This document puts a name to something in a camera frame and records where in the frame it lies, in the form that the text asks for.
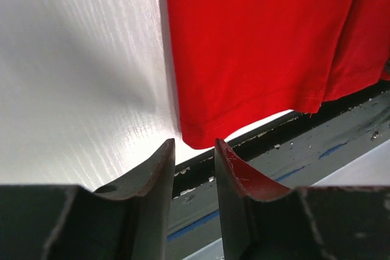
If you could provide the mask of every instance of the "gray surface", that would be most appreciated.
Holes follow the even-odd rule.
[[[319,180],[316,186],[390,185],[390,140]],[[218,239],[184,260],[224,259]]]

